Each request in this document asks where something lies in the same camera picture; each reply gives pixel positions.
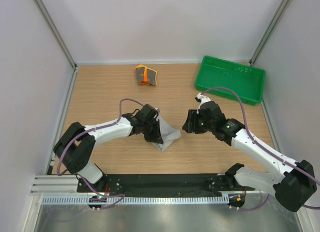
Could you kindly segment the grey orange towel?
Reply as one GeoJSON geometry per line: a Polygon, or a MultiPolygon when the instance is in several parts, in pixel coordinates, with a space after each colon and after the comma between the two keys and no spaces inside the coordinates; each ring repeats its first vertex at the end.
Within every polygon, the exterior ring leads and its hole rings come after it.
{"type": "Polygon", "coordinates": [[[158,72],[146,65],[138,65],[135,67],[135,77],[139,85],[157,85],[158,72]]]}

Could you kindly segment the green plastic tray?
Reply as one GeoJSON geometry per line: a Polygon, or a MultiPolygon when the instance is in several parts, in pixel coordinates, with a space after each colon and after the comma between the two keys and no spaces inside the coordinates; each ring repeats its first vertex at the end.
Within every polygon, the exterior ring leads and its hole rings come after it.
{"type": "Polygon", "coordinates": [[[231,89],[243,103],[254,106],[263,99],[265,77],[263,69],[204,56],[194,85],[199,91],[213,87],[231,89]]]}

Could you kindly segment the grey panda towel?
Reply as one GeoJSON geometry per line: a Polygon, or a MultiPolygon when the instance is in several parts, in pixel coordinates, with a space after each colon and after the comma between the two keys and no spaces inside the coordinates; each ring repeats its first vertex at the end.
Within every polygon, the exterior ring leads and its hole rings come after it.
{"type": "Polygon", "coordinates": [[[161,116],[158,117],[158,121],[163,144],[156,142],[151,142],[151,144],[153,144],[158,150],[164,152],[175,140],[181,137],[181,132],[179,129],[170,126],[161,116]]]}

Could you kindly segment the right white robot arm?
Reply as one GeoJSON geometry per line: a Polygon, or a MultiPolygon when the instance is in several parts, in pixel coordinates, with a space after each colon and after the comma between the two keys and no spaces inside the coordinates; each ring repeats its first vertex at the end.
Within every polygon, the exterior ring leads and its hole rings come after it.
{"type": "Polygon", "coordinates": [[[182,128],[187,133],[211,132],[217,140],[246,153],[267,169],[261,172],[235,164],[225,177],[229,189],[246,186],[264,191],[291,212],[303,207],[317,190],[314,168],[309,162],[297,162],[268,146],[238,120],[227,119],[214,101],[190,109],[182,128]]]}

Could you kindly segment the right aluminium frame post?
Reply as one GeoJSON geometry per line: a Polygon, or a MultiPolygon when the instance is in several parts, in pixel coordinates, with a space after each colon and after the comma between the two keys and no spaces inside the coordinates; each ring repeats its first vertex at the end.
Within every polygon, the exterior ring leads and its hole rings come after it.
{"type": "Polygon", "coordinates": [[[267,42],[271,38],[273,32],[275,31],[277,25],[280,23],[283,15],[285,14],[287,8],[289,7],[292,0],[281,0],[279,6],[277,7],[271,21],[269,22],[262,38],[260,39],[260,42],[255,49],[249,64],[251,67],[253,67],[258,60],[260,54],[262,53],[263,49],[265,48],[267,42]]]}

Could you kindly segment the left aluminium frame post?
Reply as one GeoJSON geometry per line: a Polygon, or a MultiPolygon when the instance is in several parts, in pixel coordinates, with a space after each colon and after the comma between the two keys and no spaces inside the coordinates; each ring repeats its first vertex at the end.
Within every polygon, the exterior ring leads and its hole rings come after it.
{"type": "Polygon", "coordinates": [[[75,70],[77,68],[77,64],[74,61],[69,49],[67,48],[60,32],[58,31],[51,15],[49,14],[45,4],[42,0],[33,0],[35,5],[37,6],[40,14],[42,15],[44,21],[46,22],[48,28],[50,29],[51,33],[53,34],[55,40],[57,41],[59,47],[61,48],[63,54],[65,55],[66,59],[70,63],[71,67],[75,70]]]}

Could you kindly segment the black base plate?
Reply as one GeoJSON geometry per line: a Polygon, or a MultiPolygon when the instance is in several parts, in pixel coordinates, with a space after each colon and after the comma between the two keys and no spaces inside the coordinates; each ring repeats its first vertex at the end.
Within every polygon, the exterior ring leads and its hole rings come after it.
{"type": "Polygon", "coordinates": [[[254,191],[232,183],[224,174],[109,174],[92,187],[126,197],[214,197],[222,191],[254,191]]]}

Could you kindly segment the aluminium frame post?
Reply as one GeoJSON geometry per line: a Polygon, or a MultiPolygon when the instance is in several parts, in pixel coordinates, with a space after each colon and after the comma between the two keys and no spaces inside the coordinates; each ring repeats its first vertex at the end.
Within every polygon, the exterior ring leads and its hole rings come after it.
{"type": "Polygon", "coordinates": [[[262,53],[263,49],[265,48],[267,42],[271,38],[273,32],[275,31],[277,25],[280,23],[283,15],[285,14],[287,8],[289,7],[292,0],[281,0],[279,6],[277,7],[271,21],[269,22],[262,38],[260,39],[260,42],[255,49],[249,64],[251,67],[253,67],[258,60],[260,54],[262,53]]]}
{"type": "Polygon", "coordinates": [[[57,41],[59,47],[61,48],[63,54],[65,55],[66,59],[70,63],[71,67],[75,70],[77,68],[77,64],[74,61],[69,49],[67,48],[60,32],[58,31],[51,15],[49,14],[45,4],[42,0],[33,0],[35,5],[37,6],[40,14],[42,15],[44,21],[46,22],[48,28],[50,29],[51,33],[53,34],[55,40],[57,41]]]}

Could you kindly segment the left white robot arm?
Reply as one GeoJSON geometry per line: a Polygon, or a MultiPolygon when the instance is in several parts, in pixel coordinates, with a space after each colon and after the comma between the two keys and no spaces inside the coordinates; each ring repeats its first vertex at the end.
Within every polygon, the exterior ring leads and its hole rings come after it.
{"type": "Polygon", "coordinates": [[[93,149],[108,141],[137,134],[142,134],[147,142],[164,143],[159,113],[149,104],[106,123],[83,126],[75,122],[62,135],[53,151],[69,173],[78,174],[93,191],[100,192],[105,188],[107,176],[90,161],[93,149]]]}

